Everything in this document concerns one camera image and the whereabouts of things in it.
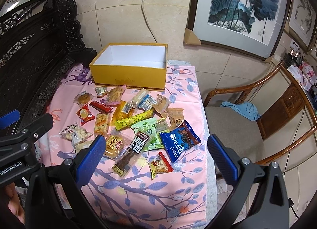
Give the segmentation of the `person's left hand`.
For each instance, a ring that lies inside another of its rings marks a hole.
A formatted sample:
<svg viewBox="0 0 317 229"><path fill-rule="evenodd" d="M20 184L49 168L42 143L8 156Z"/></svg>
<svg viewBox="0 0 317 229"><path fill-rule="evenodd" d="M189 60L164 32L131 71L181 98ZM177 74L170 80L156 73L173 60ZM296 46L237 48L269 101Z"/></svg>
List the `person's left hand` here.
<svg viewBox="0 0 317 229"><path fill-rule="evenodd" d="M24 225L25 211L20 203L20 198L14 182L1 188L1 197L4 197L4 203L8 206L11 213Z"/></svg>

